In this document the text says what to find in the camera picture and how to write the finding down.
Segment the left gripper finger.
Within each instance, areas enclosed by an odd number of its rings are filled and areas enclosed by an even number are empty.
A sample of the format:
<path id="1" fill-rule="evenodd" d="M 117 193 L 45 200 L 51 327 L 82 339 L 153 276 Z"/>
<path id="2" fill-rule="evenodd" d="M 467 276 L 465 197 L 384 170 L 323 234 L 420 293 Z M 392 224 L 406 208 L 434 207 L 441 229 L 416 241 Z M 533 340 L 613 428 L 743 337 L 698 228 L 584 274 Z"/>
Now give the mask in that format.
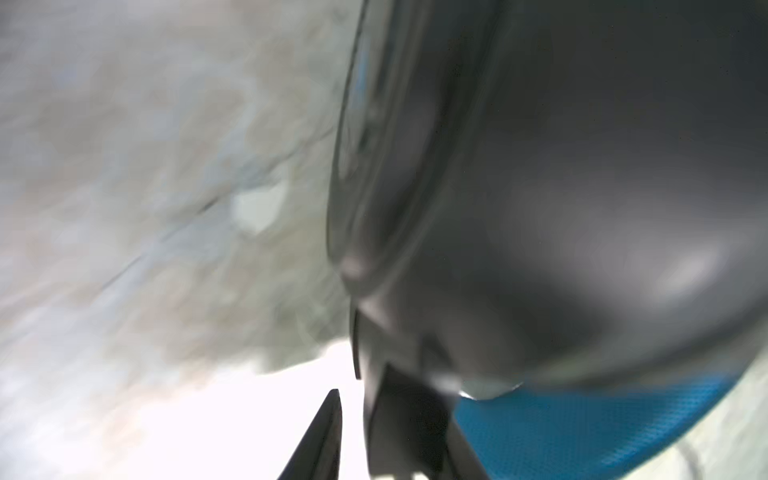
<path id="1" fill-rule="evenodd" d="M 341 447 L 342 404 L 339 390 L 332 389 L 278 479 L 337 480 Z"/>

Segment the black blue headphones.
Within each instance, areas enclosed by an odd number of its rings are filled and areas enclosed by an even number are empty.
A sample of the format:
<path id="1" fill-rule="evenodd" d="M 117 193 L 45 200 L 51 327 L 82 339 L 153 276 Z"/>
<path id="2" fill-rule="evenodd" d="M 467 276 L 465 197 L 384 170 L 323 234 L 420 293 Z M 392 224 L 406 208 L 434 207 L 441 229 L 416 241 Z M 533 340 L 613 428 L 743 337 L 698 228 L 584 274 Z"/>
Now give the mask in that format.
<path id="1" fill-rule="evenodd" d="M 371 477 L 624 477 L 767 340 L 766 3 L 364 2 L 327 251 Z"/>

